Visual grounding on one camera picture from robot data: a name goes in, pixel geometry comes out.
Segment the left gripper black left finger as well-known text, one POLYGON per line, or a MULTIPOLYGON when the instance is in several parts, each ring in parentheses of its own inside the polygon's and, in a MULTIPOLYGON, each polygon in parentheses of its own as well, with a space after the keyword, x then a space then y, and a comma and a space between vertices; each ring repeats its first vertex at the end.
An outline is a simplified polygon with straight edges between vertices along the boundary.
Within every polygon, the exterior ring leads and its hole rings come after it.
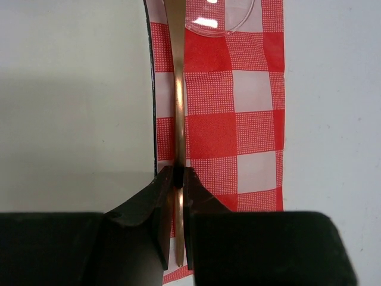
POLYGON ((2 285, 161 285, 173 169, 107 213, 1 214, 2 285))

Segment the red white checkered cloth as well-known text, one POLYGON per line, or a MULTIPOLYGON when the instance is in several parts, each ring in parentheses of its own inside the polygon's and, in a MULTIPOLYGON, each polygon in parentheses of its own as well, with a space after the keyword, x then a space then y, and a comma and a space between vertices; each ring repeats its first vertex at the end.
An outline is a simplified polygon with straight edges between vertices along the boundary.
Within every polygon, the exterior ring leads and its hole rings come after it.
POLYGON ((186 163, 226 207, 283 209, 282 1, 256 1, 237 31, 185 31, 186 163))

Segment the gold spoon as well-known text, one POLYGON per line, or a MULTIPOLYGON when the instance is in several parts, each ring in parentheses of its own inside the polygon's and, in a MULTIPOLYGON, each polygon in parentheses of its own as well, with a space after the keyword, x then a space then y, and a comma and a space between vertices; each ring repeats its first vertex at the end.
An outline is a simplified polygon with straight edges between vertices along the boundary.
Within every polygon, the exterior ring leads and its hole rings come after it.
POLYGON ((179 267, 184 265, 184 171, 186 167, 186 132, 185 132, 185 15, 186 2, 178 0, 164 1, 170 34, 174 78, 174 225, 175 257, 179 267))

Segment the clear wine glass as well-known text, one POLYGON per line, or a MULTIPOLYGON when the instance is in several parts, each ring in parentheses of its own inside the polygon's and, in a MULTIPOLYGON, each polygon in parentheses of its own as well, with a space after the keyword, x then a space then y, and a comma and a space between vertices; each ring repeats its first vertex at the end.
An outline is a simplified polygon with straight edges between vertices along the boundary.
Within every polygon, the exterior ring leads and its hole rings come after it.
POLYGON ((219 38, 237 31, 249 19, 256 1, 186 1, 185 26, 198 35, 219 38))

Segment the white rectangular plate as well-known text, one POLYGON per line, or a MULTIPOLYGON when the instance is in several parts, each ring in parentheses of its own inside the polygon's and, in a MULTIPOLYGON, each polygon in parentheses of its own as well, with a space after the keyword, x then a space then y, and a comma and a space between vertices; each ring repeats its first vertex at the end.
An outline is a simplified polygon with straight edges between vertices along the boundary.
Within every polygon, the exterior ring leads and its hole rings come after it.
POLYGON ((143 1, 1 2, 1 211, 107 212, 155 172, 143 1))

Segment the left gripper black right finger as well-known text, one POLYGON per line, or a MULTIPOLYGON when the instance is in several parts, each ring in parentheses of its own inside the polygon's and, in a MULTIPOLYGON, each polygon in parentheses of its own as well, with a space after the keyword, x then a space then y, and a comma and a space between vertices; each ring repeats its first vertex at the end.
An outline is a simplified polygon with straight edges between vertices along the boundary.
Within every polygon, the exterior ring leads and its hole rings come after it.
POLYGON ((319 212, 232 212, 186 168, 185 243, 195 285, 356 285, 332 220, 319 212))

